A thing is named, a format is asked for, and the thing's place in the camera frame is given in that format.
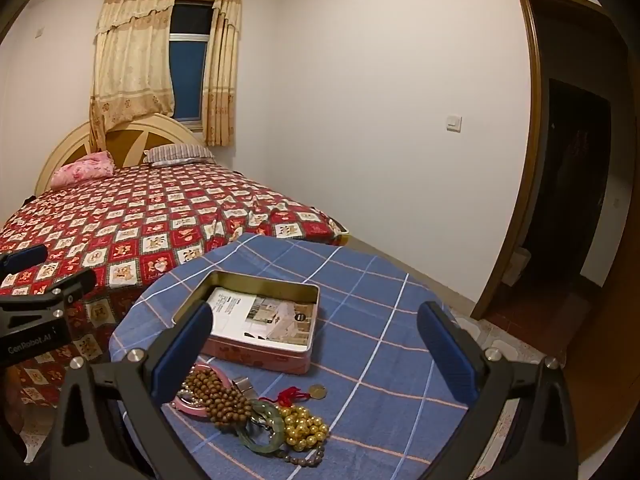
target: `striped pillow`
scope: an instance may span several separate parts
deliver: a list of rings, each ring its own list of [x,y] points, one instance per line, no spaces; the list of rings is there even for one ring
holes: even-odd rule
[[[168,168],[170,166],[183,166],[185,164],[194,164],[196,162],[204,162],[205,164],[215,164],[213,157],[202,158],[201,156],[190,156],[189,158],[174,158],[174,160],[158,160],[152,162],[152,168]]]
[[[143,162],[159,162],[161,160],[176,160],[178,158],[213,158],[213,154],[205,146],[197,144],[164,144],[150,150],[145,150]]]

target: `wooden door frame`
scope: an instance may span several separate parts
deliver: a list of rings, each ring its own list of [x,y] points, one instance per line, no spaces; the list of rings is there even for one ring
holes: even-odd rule
[[[608,17],[605,10],[589,0],[568,0],[570,2],[589,7],[592,10]],[[481,319],[484,316],[491,300],[494,298],[496,290],[500,285],[502,277],[509,267],[511,255],[516,250],[518,235],[524,224],[524,219],[529,208],[533,181],[536,174],[536,162],[538,160],[538,144],[540,142],[540,128],[542,127],[542,72],[540,68],[540,48],[538,46],[538,36],[536,23],[533,17],[533,10],[530,0],[520,0],[522,13],[524,16],[525,28],[527,31],[527,43],[529,44],[529,65],[531,75],[531,106],[529,113],[529,137],[527,139],[527,151],[522,168],[522,178],[520,188],[516,197],[515,206],[511,215],[511,221],[504,236],[504,242],[495,260],[494,268],[489,275],[489,279],[484,286],[484,290],[474,307],[471,317]]]

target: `tablecloth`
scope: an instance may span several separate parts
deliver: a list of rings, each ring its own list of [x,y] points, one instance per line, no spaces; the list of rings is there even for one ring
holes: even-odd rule
[[[466,406],[454,400],[416,328],[418,306],[438,299],[384,258],[345,247],[243,235],[150,286],[114,331],[112,360],[122,359],[129,349],[148,348],[172,325],[190,291],[216,269],[319,285],[319,322],[307,374],[221,360],[216,365],[231,378],[248,376],[260,396],[271,398],[289,386],[306,390],[324,384],[326,398],[305,406],[330,425],[331,437],[321,465],[299,468],[256,455],[232,434],[163,406],[211,478],[415,480],[429,466]]]

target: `light switch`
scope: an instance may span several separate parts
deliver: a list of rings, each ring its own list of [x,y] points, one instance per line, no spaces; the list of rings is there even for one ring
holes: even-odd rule
[[[462,129],[462,117],[450,115],[447,117],[447,131],[460,133]]]

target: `headboard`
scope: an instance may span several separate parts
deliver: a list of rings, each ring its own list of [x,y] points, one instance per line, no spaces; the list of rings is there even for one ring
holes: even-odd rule
[[[66,136],[53,150],[40,172],[35,195],[49,189],[53,172],[89,153],[89,123],[86,122]],[[163,144],[203,145],[190,130],[178,121],[160,114],[124,123],[106,134],[107,150],[117,168],[136,166],[142,162],[144,151]]]

